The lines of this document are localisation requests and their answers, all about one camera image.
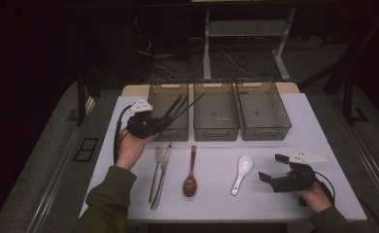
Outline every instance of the white ceramic spoon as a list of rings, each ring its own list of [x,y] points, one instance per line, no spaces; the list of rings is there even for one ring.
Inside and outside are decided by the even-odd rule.
[[[250,172],[252,167],[253,167],[253,158],[251,158],[248,155],[244,155],[240,158],[240,160],[238,161],[238,178],[237,178],[237,181],[235,182],[234,187],[231,190],[231,194],[233,196],[237,195],[242,179],[244,178],[245,175],[247,175],[248,172]]]

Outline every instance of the sleeve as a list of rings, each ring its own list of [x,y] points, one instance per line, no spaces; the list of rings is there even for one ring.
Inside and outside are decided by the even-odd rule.
[[[320,233],[362,233],[354,224],[348,222],[335,207],[311,216],[311,220]]]
[[[130,191],[136,176],[120,167],[110,167],[104,182],[93,188],[88,208],[71,232],[127,232]]]

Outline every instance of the brown spoon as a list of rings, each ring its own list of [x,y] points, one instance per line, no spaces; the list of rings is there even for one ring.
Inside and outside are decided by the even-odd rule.
[[[187,197],[192,197],[196,192],[196,180],[193,176],[193,163],[195,162],[196,146],[190,150],[190,170],[189,176],[184,181],[183,192]]]

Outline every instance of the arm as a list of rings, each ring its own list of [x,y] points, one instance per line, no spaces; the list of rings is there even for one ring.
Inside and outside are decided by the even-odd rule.
[[[116,166],[110,167],[103,183],[89,192],[86,198],[88,208],[72,232],[127,232],[129,195],[136,180],[129,170],[141,157],[145,145],[156,136],[138,139],[128,134],[126,129],[121,131],[120,138],[124,138]]]
[[[332,206],[328,197],[318,183],[314,183],[310,190],[298,191],[297,197],[302,197],[310,210],[314,213],[311,220],[320,233],[361,233],[354,224]]]

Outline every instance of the plastic bin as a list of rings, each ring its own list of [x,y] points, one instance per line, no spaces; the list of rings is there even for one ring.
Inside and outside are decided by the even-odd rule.
[[[194,138],[198,142],[235,141],[239,121],[231,80],[196,80],[193,84]]]
[[[241,137],[244,141],[284,140],[292,124],[272,79],[236,79]]]
[[[189,85],[187,81],[152,82],[148,102],[153,105],[153,117],[163,117],[171,106],[170,116],[188,108]],[[181,114],[155,139],[158,142],[186,142],[189,140],[189,112]]]

